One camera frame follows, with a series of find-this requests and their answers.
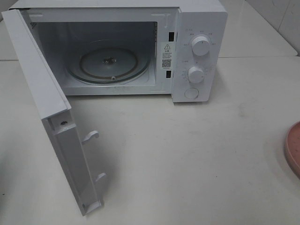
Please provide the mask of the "round white door button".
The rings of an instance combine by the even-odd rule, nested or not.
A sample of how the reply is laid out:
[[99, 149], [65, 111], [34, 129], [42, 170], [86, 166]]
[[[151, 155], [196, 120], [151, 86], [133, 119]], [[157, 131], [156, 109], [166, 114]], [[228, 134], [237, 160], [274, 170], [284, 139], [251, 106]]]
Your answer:
[[187, 99], [196, 99], [199, 95], [199, 90], [196, 88], [190, 88], [185, 91], [184, 95]]

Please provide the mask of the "white dial knob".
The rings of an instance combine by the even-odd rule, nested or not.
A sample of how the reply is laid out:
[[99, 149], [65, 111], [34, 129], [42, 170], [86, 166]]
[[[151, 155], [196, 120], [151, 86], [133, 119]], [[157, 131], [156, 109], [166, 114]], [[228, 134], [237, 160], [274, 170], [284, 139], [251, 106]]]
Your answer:
[[196, 56], [204, 56], [210, 51], [211, 41], [208, 36], [200, 34], [191, 40], [192, 52]]
[[191, 67], [187, 76], [190, 83], [201, 83], [205, 77], [205, 72], [202, 67]]

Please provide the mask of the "white microwave door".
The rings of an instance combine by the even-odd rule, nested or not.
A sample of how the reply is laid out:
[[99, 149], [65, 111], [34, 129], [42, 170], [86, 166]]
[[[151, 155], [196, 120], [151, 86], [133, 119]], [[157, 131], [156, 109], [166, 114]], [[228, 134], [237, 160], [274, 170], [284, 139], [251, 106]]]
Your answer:
[[12, 9], [2, 16], [44, 129], [85, 216], [102, 205], [83, 150], [83, 144], [99, 136], [98, 131], [79, 137], [71, 105], [31, 32], [36, 26], [26, 13]]

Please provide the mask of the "pink round plate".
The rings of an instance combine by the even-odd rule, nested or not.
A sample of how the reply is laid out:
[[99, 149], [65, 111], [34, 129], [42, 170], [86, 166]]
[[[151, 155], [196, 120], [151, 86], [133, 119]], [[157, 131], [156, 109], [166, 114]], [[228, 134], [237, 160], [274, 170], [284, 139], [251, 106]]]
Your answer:
[[300, 178], [300, 122], [293, 124], [285, 139], [285, 158], [294, 174]]

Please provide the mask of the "white warning label sticker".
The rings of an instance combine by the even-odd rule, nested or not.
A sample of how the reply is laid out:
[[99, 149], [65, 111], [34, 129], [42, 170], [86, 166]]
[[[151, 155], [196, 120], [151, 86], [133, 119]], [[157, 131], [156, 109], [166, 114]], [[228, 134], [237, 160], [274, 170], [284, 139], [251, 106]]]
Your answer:
[[161, 42], [160, 50], [160, 66], [164, 70], [172, 70], [173, 68], [173, 55], [174, 55], [174, 43], [173, 42]]

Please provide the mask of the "white microwave oven body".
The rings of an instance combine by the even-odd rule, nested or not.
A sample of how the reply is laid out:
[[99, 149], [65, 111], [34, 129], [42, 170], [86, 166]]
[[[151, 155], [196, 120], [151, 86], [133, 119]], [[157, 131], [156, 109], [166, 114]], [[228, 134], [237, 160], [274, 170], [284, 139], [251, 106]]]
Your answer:
[[[170, 94], [174, 102], [209, 99], [227, 12], [217, 0], [19, 0], [9, 10], [24, 11], [50, 69], [65, 96]], [[192, 52], [191, 40], [209, 37], [210, 51]], [[138, 77], [113, 84], [92, 84], [67, 70], [73, 47], [99, 40], [128, 40], [151, 46], [153, 56]], [[174, 43], [172, 70], [160, 66], [161, 42]], [[201, 83], [190, 83], [188, 70], [204, 69]], [[196, 99], [185, 91], [199, 90]]]

